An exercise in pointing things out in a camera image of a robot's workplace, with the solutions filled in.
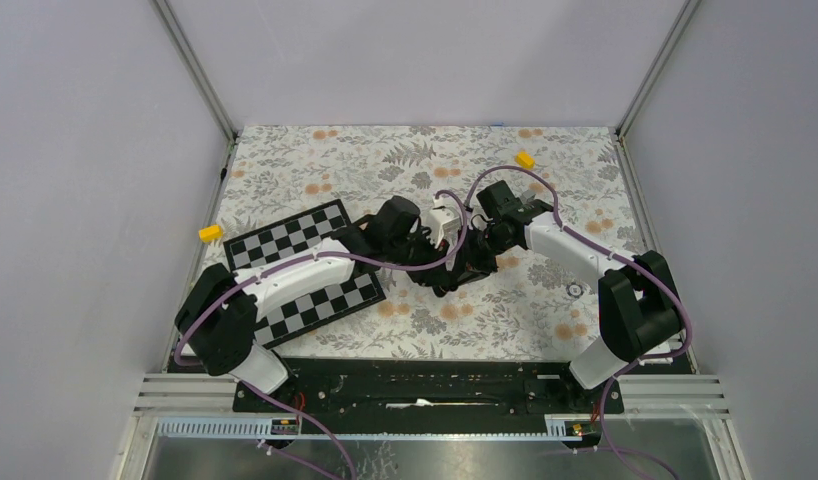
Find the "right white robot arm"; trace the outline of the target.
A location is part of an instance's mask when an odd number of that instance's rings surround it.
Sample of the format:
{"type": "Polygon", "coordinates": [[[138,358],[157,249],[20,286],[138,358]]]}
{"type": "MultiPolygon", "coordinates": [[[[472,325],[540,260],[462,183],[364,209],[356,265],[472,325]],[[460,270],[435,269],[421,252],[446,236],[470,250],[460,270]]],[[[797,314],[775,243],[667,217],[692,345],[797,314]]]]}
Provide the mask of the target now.
{"type": "Polygon", "coordinates": [[[476,198],[489,222],[463,248],[470,267],[480,271],[490,255],[519,246],[559,263],[597,295],[599,335],[568,364],[568,378],[558,386],[568,410],[586,410],[597,400],[598,386],[683,329],[676,288],[661,254],[612,251],[565,226],[555,206],[519,199],[504,181],[476,198]]]}

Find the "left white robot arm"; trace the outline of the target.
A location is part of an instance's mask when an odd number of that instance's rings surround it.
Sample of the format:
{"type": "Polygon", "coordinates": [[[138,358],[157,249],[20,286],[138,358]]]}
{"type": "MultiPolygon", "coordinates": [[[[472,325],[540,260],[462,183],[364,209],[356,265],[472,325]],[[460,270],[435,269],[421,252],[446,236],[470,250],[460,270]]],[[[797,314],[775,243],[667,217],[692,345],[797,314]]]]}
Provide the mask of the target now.
{"type": "Polygon", "coordinates": [[[461,231],[448,247],[447,226],[463,229],[468,223],[462,201],[453,209],[443,205],[446,194],[435,194],[429,225],[411,201],[394,196],[376,215],[283,260],[234,272],[222,264],[205,269],[175,318],[175,363],[230,375],[270,410],[286,409],[296,387],[283,360],[257,341],[257,321],[304,295],[378,269],[415,273],[445,265],[467,235],[461,231]]]}

